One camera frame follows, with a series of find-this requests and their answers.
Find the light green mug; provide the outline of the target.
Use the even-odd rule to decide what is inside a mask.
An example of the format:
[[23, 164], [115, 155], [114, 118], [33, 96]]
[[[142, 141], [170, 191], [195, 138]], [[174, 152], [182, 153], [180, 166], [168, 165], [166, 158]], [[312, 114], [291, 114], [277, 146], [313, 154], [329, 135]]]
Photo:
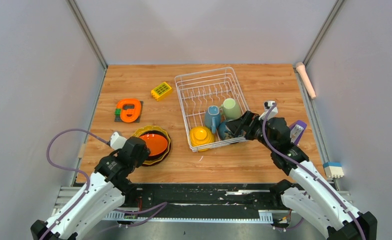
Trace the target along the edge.
[[219, 106], [225, 120], [236, 120], [241, 117], [241, 107], [234, 98], [226, 98]]

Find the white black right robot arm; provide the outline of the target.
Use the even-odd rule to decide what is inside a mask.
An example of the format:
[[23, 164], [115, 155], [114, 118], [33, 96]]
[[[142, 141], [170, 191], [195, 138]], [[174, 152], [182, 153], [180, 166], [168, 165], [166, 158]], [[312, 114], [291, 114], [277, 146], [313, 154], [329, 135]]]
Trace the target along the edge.
[[234, 137], [257, 140], [271, 151], [271, 159], [299, 184], [284, 179], [269, 190], [270, 204], [296, 211], [327, 240], [375, 240], [378, 220], [369, 211], [361, 212], [343, 198], [318, 172], [309, 157], [291, 140], [291, 130], [283, 117], [261, 117], [246, 111], [226, 127]]

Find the black plate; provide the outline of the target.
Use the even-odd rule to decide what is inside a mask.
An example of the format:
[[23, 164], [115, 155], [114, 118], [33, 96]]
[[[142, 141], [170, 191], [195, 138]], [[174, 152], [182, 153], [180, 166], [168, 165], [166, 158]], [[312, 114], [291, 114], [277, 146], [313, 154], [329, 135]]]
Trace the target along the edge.
[[169, 140], [162, 132], [158, 130], [146, 131], [139, 138], [145, 141], [146, 147], [150, 151], [149, 156], [142, 164], [143, 166], [155, 165], [167, 156], [170, 147]]

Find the orange plate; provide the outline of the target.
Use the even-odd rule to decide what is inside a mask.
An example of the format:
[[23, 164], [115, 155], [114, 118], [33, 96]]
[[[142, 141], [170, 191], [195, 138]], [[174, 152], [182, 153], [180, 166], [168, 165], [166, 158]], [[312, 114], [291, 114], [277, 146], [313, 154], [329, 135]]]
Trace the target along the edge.
[[139, 136], [144, 140], [147, 148], [150, 150], [149, 157], [154, 158], [164, 153], [168, 148], [168, 140], [157, 133], [147, 133]]

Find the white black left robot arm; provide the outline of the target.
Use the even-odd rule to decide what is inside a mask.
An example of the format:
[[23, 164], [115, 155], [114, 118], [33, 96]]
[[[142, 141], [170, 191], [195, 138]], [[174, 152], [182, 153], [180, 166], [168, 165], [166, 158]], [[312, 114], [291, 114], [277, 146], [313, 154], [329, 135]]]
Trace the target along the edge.
[[81, 240], [108, 213], [137, 201], [136, 186], [128, 176], [149, 157], [146, 142], [115, 132], [109, 141], [113, 151], [100, 159], [89, 181], [47, 220], [36, 220], [31, 228], [34, 240]]

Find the yellow dotted plate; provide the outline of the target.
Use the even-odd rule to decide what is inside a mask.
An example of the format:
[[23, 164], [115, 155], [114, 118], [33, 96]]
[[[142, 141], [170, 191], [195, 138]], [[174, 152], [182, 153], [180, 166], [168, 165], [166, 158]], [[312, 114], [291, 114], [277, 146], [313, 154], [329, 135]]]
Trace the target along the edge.
[[142, 166], [151, 167], [162, 162], [169, 154], [172, 140], [168, 132], [157, 125], [147, 125], [137, 129], [132, 137], [138, 137], [145, 141], [150, 154]]

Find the blue dotted mug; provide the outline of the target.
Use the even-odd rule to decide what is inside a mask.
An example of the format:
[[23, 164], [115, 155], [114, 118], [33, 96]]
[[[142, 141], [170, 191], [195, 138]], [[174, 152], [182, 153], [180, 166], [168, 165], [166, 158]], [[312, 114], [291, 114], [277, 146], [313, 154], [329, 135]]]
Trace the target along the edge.
[[211, 105], [207, 108], [204, 115], [204, 126], [210, 129], [213, 134], [217, 133], [217, 128], [221, 123], [220, 108], [216, 105]]

